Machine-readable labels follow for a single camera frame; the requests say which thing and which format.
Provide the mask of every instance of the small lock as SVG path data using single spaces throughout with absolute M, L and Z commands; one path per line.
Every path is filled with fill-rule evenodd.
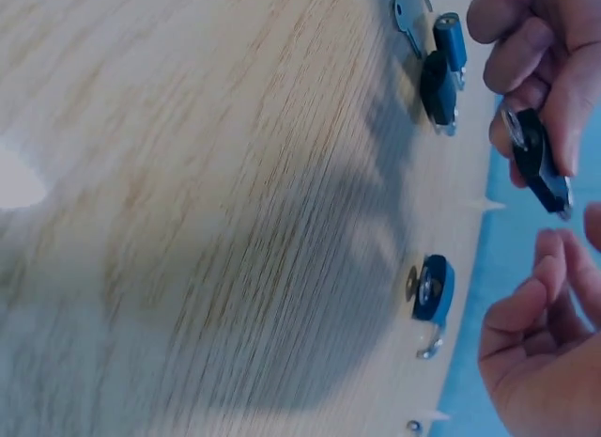
M 511 135 L 514 160 L 522 178 L 547 212 L 568 221 L 574 208 L 570 179 L 560 175 L 547 129 L 536 111 L 514 113 L 503 106 L 501 116 Z
M 420 76 L 420 97 L 437 132 L 454 136 L 457 127 L 457 92 L 446 54 L 435 50 L 424 61 Z

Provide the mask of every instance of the black lock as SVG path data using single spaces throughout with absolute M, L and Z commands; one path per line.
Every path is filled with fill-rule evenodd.
M 511 135 L 514 160 L 522 178 L 547 212 L 568 221 L 574 206 L 570 180 L 561 176 L 555 165 L 547 129 L 536 111 L 514 113 L 503 107 L 501 115 Z

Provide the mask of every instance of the blue lock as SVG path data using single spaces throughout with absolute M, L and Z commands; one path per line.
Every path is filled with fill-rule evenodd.
M 454 294 L 455 270 L 447 258 L 441 255 L 427 257 L 415 289 L 412 317 L 432 323 L 435 333 L 427 348 L 417 352 L 419 359 L 431 359 L 442 346 Z
M 465 87 L 468 54 L 459 15 L 456 12 L 446 12 L 439 16 L 434 22 L 433 33 L 437 49 L 447 55 L 457 88 L 463 89 Z
M 449 136 L 455 135 L 457 91 L 444 52 L 435 50 L 425 59 L 420 76 L 420 97 L 437 132 L 442 128 Z

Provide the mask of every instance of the finger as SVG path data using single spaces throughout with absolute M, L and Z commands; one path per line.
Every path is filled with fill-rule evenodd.
M 557 345 L 583 338 L 588 329 L 576 314 L 566 287 L 567 262 L 563 232 L 541 230 L 534 248 L 534 275 L 547 286 L 547 330 Z
M 471 37 L 489 44 L 512 31 L 526 19 L 532 0 L 473 0 L 466 22 Z
M 568 288 L 562 290 L 555 304 L 548 309 L 547 328 L 559 347 L 575 341 L 583 341 L 591 335 L 576 312 Z
M 601 203 L 589 205 L 584 212 L 586 237 L 593 247 L 601 252 Z
M 536 76 L 530 76 L 514 91 L 505 95 L 502 105 L 515 112 L 527 108 L 539 110 L 545 103 L 548 91 L 547 83 Z M 499 107 L 490 123 L 488 137 L 502 156 L 509 159 L 513 158 L 511 137 L 501 117 L 501 107 Z
M 514 295 L 493 304 L 486 312 L 478 365 L 491 395 L 502 379 L 526 360 L 523 333 L 541 316 L 546 305 L 545 286 L 531 278 Z
M 526 188 L 528 186 L 522 175 L 519 173 L 519 169 L 517 169 L 517 164 L 514 160 L 509 161 L 509 178 L 517 188 Z
M 547 327 L 527 335 L 523 347 L 528 357 L 552 354 L 558 349 L 557 342 Z
M 555 163 L 562 175 L 578 172 L 580 137 L 601 96 L 601 43 L 570 55 L 549 92 L 541 118 L 547 125 Z
M 536 236 L 532 276 L 547 288 L 547 304 L 555 303 L 565 283 L 567 267 L 561 235 L 551 229 Z
M 488 88 L 498 94 L 516 89 L 537 69 L 554 38 L 553 31 L 542 19 L 526 20 L 492 50 L 484 72 Z
M 601 273 L 584 245 L 569 230 L 562 231 L 567 278 L 591 323 L 601 327 Z

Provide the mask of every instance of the metal tip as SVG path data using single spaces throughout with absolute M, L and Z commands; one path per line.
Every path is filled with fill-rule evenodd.
M 522 132 L 519 120 L 517 120 L 516 113 L 503 104 L 501 105 L 501 118 L 514 144 L 523 150 L 527 150 L 524 133 Z
M 567 223 L 570 219 L 572 219 L 572 208 L 566 207 L 562 211 L 559 211 L 557 215 L 562 219 L 562 221 Z

